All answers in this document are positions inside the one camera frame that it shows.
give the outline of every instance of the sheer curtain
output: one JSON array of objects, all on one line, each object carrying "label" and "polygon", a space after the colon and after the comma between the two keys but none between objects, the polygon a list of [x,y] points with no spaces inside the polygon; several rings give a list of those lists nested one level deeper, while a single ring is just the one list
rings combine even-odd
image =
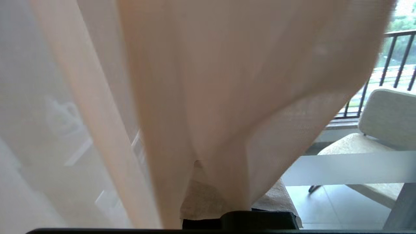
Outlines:
[{"label": "sheer curtain", "polygon": [[199,173],[250,209],[368,79],[391,4],[3,1],[0,230],[180,228]]}]

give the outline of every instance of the tiled floor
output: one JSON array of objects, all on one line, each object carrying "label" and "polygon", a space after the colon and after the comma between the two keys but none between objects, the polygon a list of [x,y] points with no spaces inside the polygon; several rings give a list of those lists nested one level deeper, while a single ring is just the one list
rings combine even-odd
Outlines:
[{"label": "tiled floor", "polygon": [[287,186],[305,229],[382,229],[390,209],[345,185]]}]

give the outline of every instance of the beige chair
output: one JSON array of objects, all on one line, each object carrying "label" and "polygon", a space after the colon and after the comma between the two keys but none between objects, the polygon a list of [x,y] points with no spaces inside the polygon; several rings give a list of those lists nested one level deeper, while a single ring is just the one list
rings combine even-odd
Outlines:
[{"label": "beige chair", "polygon": [[[321,150],[318,155],[415,149],[416,95],[387,89],[373,91],[361,114],[358,129],[363,134],[347,135]],[[348,184],[347,186],[392,208],[403,184]],[[313,192],[318,187],[311,186],[309,192]]]}]

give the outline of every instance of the balcony railing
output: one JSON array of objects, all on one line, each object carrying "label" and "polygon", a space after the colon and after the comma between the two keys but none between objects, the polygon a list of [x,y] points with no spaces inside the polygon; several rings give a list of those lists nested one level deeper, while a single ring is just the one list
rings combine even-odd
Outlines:
[{"label": "balcony railing", "polygon": [[[410,61],[415,64],[406,64],[406,61],[408,60],[409,55],[416,55],[416,43],[413,45],[415,35],[416,30],[397,31],[384,34],[384,37],[386,38],[384,46],[389,46],[388,54],[383,55],[380,53],[378,62],[383,62],[382,60],[385,59],[384,67],[377,67],[376,65],[376,68],[374,68],[371,77],[367,80],[365,85],[349,100],[349,102],[347,102],[334,119],[359,118],[363,107],[367,102],[368,95],[374,89],[389,87],[408,91],[412,90],[416,77],[416,62]],[[403,55],[400,62],[392,58],[393,54]]]}]

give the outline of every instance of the chair backrest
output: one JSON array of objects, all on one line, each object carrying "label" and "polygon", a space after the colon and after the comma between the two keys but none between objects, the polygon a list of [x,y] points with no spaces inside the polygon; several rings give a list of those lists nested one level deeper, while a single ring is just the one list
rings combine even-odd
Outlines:
[{"label": "chair backrest", "polygon": [[416,148],[416,95],[374,90],[358,123],[361,132],[389,144]]}]

